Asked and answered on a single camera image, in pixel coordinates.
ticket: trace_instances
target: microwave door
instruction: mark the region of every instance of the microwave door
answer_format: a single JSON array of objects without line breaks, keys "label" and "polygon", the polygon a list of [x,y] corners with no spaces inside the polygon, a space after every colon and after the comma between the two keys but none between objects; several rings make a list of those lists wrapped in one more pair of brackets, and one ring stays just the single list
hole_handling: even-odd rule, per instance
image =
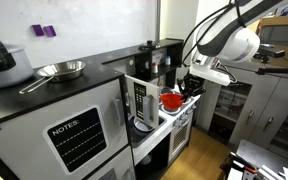
[{"label": "microwave door", "polygon": [[160,88],[148,82],[125,75],[131,114],[147,125],[156,128],[159,124]]}]

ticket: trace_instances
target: whiteboard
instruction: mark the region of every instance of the whiteboard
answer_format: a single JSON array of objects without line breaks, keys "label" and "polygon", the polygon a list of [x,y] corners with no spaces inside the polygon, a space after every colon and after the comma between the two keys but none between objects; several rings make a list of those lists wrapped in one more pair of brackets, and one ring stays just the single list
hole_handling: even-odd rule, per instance
[{"label": "whiteboard", "polygon": [[[31,25],[52,25],[37,37]],[[0,40],[24,45],[33,67],[155,39],[154,0],[0,0]]]}]

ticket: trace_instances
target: stainless steel pan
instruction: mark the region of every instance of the stainless steel pan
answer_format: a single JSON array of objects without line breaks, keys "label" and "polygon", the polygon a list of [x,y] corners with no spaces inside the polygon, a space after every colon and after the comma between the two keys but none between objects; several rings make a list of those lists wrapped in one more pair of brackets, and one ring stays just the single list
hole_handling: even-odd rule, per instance
[{"label": "stainless steel pan", "polygon": [[62,82],[77,78],[82,75],[85,66],[86,63],[82,61],[69,61],[45,66],[36,72],[43,78],[22,89],[19,93],[30,93],[49,81]]}]

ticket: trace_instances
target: purple sticker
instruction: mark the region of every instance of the purple sticker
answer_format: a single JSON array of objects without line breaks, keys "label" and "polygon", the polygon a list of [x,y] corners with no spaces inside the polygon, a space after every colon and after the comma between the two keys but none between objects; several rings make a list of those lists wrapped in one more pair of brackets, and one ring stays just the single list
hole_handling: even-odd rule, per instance
[{"label": "purple sticker", "polygon": [[55,33],[55,30],[54,30],[53,26],[45,26],[45,27],[43,27],[43,29],[44,29],[45,34],[48,37],[56,36],[56,33]]},{"label": "purple sticker", "polygon": [[44,32],[42,30],[42,26],[39,24],[32,25],[32,29],[36,36],[44,36]]}]

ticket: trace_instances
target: notes sign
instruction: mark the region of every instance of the notes sign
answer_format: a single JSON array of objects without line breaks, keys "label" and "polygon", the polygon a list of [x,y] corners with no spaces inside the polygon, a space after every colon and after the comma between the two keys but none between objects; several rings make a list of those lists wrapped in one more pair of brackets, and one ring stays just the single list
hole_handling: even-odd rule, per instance
[{"label": "notes sign", "polygon": [[51,142],[52,151],[62,160],[60,164],[66,167],[68,173],[72,173],[107,147],[99,112],[94,107],[46,129],[44,136]]}]

